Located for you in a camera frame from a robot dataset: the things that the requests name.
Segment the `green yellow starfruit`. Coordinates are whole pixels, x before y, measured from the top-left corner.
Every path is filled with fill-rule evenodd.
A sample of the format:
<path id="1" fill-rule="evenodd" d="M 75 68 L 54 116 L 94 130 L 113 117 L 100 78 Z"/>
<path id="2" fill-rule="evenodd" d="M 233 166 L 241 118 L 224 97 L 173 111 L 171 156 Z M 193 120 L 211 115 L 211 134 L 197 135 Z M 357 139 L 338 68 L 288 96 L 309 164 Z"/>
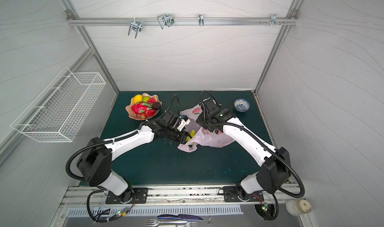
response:
<path id="1" fill-rule="evenodd" d="M 192 131 L 190 132 L 190 134 L 191 134 L 191 136 L 194 138 L 194 136 L 195 136 L 195 134 L 196 134 L 195 130 L 192 130 Z"/>

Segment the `pink printed plastic bag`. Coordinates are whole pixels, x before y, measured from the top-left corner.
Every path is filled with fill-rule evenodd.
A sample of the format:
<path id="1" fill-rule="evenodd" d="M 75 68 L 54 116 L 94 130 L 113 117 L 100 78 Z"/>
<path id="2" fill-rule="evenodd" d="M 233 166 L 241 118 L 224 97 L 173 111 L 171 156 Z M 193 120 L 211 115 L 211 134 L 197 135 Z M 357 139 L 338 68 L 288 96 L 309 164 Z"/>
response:
<path id="1" fill-rule="evenodd" d="M 230 136 L 222 133 L 211 133 L 201 127 L 197 122 L 197 118 L 202 114 L 202 109 L 198 105 L 193 108 L 186 109 L 180 112 L 181 115 L 186 115 L 191 121 L 189 125 L 186 126 L 187 132 L 195 130 L 196 134 L 191 141 L 188 141 L 186 144 L 179 144 L 178 149 L 187 153 L 194 152 L 197 150 L 198 145 L 213 147 L 213 148 L 223 148 L 232 144 L 235 140 Z"/>

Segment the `red mango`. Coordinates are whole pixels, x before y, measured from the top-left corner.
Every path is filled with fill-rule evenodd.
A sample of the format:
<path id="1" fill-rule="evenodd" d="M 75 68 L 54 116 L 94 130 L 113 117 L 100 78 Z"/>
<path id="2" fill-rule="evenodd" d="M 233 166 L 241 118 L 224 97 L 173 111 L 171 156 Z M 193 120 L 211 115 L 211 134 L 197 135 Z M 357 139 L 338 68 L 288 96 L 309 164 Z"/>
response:
<path id="1" fill-rule="evenodd" d="M 157 112 L 157 111 L 154 110 L 154 109 L 151 109 L 151 110 L 148 109 L 148 110 L 146 111 L 146 116 L 149 117 L 149 118 L 150 118 L 150 117 L 153 117 L 153 116 L 156 114 L 156 112 Z"/>

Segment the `dark purple plum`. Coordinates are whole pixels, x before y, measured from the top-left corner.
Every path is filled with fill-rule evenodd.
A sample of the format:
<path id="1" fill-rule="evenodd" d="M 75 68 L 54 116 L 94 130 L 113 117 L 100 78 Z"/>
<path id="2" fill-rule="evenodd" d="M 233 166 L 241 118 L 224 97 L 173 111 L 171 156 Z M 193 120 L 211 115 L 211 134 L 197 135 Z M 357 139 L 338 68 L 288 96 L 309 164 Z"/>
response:
<path id="1" fill-rule="evenodd" d="M 156 111 L 160 110 L 161 107 L 162 107 L 162 104 L 161 104 L 161 102 L 159 102 L 159 101 L 158 101 L 158 102 L 155 102 L 155 103 L 152 104 L 152 108 L 153 108 L 154 110 L 156 110 Z"/>

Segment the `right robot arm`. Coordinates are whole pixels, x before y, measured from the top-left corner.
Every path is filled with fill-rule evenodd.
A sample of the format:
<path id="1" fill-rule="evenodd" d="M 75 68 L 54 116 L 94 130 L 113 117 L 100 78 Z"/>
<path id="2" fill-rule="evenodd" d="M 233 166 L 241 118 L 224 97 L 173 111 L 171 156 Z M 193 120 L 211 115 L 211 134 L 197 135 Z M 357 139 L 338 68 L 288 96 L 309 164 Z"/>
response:
<path id="1" fill-rule="evenodd" d="M 237 183 L 239 199 L 247 201 L 250 195 L 258 191 L 266 191 L 271 195 L 280 191 L 293 198 L 304 197 L 304 184 L 291 167 L 290 154 L 285 148 L 278 149 L 259 138 L 228 109 L 221 110 L 216 107 L 210 110 L 205 109 L 203 105 L 201 109 L 202 112 L 197 119 L 199 125 L 210 132 L 219 130 L 234 139 L 260 166 L 255 174 L 248 175 Z M 298 193 L 282 188 L 291 176 L 299 185 Z"/>

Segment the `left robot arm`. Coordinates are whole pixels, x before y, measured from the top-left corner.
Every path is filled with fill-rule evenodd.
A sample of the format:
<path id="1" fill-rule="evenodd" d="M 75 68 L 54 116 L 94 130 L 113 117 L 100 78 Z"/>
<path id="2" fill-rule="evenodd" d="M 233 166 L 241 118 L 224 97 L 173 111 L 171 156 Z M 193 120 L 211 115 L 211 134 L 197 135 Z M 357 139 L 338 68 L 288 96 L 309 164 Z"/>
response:
<path id="1" fill-rule="evenodd" d="M 155 119 L 143 122 L 137 130 L 119 137 L 101 141 L 95 138 L 89 145 L 72 154 L 66 163 L 68 176 L 86 181 L 89 186 L 109 191 L 121 203 L 133 198 L 133 187 L 122 176 L 112 170 L 112 162 L 124 153 L 157 139 L 168 138 L 185 144 L 190 134 L 186 116 L 172 117 L 171 120 Z"/>

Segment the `blue white ceramic bowl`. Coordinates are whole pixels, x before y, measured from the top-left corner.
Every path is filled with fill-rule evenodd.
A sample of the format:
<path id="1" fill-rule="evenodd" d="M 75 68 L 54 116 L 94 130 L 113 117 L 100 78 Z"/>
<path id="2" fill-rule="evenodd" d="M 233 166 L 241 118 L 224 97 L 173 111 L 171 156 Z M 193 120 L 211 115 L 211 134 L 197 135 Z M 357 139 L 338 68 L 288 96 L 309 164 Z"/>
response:
<path id="1" fill-rule="evenodd" d="M 239 98 L 234 101 L 234 107 L 238 112 L 244 113 L 250 109 L 251 105 L 246 99 Z"/>

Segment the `pink dragon fruit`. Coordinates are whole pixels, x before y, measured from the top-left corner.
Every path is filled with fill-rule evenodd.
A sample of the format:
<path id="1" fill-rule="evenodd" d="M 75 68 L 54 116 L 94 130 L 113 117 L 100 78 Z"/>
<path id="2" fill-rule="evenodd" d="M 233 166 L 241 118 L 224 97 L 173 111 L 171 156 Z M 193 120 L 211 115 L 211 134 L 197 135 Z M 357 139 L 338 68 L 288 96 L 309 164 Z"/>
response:
<path id="1" fill-rule="evenodd" d="M 131 107 L 131 110 L 135 113 L 135 114 L 142 114 L 142 113 L 145 113 L 147 110 L 151 110 L 152 109 L 152 106 L 151 104 L 149 103 L 145 103 L 145 102 L 139 102 L 135 105 L 133 105 Z"/>

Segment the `pink wavy fruit plate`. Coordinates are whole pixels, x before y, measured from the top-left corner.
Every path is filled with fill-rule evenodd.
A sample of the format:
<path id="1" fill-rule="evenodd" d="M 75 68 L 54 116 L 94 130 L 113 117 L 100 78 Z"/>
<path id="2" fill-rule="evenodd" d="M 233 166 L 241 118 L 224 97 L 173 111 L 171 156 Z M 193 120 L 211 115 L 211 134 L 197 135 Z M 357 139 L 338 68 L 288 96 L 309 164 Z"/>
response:
<path id="1" fill-rule="evenodd" d="M 135 95 L 125 110 L 131 119 L 149 120 L 160 111 L 162 105 L 158 95 L 143 93 Z"/>

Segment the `yellow lemon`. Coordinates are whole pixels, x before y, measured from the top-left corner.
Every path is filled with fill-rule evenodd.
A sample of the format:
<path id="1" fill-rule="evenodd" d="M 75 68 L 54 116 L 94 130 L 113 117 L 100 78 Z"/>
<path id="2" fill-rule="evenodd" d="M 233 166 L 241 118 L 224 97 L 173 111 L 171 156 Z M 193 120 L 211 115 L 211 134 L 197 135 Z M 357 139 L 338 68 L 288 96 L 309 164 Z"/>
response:
<path id="1" fill-rule="evenodd" d="M 133 99 L 134 104 L 137 104 L 142 101 L 143 101 L 143 96 L 141 94 L 136 95 Z"/>

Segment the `dark blue knife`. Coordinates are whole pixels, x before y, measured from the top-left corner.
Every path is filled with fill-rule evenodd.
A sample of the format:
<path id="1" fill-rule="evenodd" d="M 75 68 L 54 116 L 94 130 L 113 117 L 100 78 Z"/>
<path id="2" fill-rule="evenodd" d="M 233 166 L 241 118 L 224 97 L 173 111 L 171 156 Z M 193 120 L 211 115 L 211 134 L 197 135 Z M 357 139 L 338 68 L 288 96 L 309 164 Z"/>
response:
<path id="1" fill-rule="evenodd" d="M 191 222 L 203 221 L 203 219 L 201 217 L 199 217 L 199 216 L 185 215 L 185 214 L 179 214 L 179 215 L 164 214 L 164 215 L 157 216 L 157 219 L 183 220 L 183 221 L 191 221 Z"/>

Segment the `silver fork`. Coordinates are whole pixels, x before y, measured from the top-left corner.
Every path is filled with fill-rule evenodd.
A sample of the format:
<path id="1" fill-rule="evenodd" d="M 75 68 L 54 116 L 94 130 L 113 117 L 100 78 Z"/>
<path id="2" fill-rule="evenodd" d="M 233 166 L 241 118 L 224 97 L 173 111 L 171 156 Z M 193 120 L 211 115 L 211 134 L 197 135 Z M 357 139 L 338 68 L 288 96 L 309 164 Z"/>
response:
<path id="1" fill-rule="evenodd" d="M 197 227 L 197 222 L 191 222 L 186 220 L 159 220 L 159 219 L 147 219 L 144 221 L 146 227 Z"/>

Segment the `metal hook clamp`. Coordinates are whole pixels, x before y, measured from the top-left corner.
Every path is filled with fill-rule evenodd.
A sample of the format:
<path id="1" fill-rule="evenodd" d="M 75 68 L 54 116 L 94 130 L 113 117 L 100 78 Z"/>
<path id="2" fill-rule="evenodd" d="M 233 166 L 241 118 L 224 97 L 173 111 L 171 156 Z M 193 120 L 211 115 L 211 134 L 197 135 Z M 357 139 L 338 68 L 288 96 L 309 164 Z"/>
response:
<path id="1" fill-rule="evenodd" d="M 198 22 L 199 22 L 199 26 L 204 25 L 204 16 L 202 14 L 198 15 Z"/>
<path id="2" fill-rule="evenodd" d="M 161 29 L 164 29 L 166 26 L 170 27 L 175 23 L 173 15 L 169 14 L 169 13 L 164 13 L 164 14 L 158 15 L 157 21 L 158 21 Z"/>
<path id="3" fill-rule="evenodd" d="M 142 31 L 142 24 L 135 19 L 130 23 L 128 35 L 131 33 L 135 34 L 135 38 L 137 38 L 138 34 Z"/>
<path id="4" fill-rule="evenodd" d="M 267 21 L 260 21 L 260 24 L 261 25 L 269 25 L 269 26 L 274 26 L 274 25 L 278 25 L 278 26 L 281 26 L 281 25 L 286 25 L 287 22 L 284 21 L 284 20 L 278 20 L 278 17 L 276 14 L 273 14 L 269 20 Z"/>

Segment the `white cylindrical bottle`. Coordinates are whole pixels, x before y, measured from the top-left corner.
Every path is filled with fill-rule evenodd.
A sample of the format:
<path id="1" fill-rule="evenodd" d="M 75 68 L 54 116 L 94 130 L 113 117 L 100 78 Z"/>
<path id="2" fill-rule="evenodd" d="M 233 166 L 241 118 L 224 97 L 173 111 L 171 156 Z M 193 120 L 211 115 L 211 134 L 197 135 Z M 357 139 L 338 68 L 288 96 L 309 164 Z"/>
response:
<path id="1" fill-rule="evenodd" d="M 305 199 L 289 200 L 286 202 L 286 210 L 290 215 L 298 217 L 312 212 L 312 205 Z"/>

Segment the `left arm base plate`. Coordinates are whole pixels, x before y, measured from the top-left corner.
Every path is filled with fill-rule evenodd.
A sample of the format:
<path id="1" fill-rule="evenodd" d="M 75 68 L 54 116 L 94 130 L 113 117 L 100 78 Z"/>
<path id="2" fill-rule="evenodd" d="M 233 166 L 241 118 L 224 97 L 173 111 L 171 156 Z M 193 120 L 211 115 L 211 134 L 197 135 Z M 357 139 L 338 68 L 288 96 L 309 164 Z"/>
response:
<path id="1" fill-rule="evenodd" d="M 120 196 L 109 192 L 107 194 L 106 204 L 145 204 L 148 196 L 148 188 L 128 188 Z"/>

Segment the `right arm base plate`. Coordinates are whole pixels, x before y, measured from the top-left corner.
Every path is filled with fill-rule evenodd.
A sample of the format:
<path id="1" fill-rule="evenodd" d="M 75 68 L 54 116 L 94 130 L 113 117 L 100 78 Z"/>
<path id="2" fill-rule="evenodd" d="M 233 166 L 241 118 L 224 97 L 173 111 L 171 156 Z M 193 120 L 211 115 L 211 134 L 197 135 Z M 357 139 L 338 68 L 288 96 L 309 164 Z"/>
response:
<path id="1" fill-rule="evenodd" d="M 265 201 L 262 191 L 247 194 L 236 186 L 224 186 L 218 190 L 218 195 L 224 197 L 225 203 L 263 203 Z"/>

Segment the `aluminium cross rail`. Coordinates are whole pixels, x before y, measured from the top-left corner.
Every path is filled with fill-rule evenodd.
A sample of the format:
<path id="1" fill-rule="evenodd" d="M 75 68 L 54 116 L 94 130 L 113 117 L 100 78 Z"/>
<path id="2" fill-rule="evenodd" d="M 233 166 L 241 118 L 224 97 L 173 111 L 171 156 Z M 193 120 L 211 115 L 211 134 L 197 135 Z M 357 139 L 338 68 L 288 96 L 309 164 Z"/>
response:
<path id="1" fill-rule="evenodd" d="M 67 20 L 70 26 L 129 26 L 133 20 L 142 24 L 142 26 L 159 26 L 156 17 L 143 18 L 75 18 Z M 261 25 L 260 21 L 267 21 L 268 17 L 206 17 L 204 16 L 203 26 L 249 26 Z M 173 26 L 199 26 L 198 17 L 174 17 Z M 278 20 L 284 20 L 286 25 L 295 25 L 297 18 L 278 17 Z"/>

